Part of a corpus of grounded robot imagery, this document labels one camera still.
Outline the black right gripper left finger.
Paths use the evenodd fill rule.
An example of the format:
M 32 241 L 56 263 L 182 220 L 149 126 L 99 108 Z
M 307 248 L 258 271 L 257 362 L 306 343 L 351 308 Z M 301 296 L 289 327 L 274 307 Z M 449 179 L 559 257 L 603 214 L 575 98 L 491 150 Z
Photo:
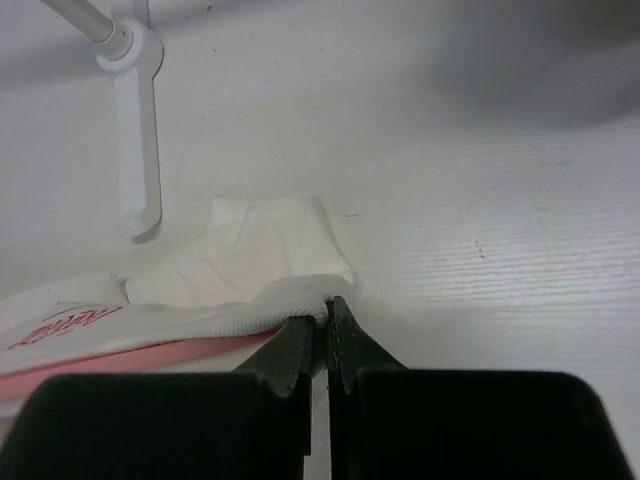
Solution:
M 68 374 L 7 437 L 11 479 L 299 479 L 311 450 L 314 323 L 298 317 L 230 372 Z

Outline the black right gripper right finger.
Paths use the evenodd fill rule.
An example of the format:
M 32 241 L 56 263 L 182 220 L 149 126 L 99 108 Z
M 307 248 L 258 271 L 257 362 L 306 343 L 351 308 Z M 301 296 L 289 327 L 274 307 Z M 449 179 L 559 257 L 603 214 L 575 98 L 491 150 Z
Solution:
M 411 369 L 329 305 L 335 479 L 621 479 L 625 455 L 593 388 L 561 372 Z

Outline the white t shirt red print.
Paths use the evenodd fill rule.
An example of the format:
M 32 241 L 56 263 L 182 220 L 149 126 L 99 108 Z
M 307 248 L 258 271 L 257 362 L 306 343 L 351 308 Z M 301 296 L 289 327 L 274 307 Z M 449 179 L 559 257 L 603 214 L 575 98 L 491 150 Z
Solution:
M 318 200 L 218 197 L 204 235 L 141 274 L 79 276 L 3 299 L 1 370 L 323 320 L 325 301 L 353 281 Z

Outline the pink plastic hanger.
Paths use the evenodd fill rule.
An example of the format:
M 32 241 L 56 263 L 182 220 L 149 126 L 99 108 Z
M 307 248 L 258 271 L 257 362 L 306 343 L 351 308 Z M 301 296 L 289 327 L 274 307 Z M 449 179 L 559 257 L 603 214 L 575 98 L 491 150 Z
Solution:
M 241 337 L 200 338 L 155 344 L 108 355 L 50 364 L 1 376 L 1 401 L 28 396 L 48 378 L 74 373 L 143 371 L 214 357 L 269 339 L 281 329 Z

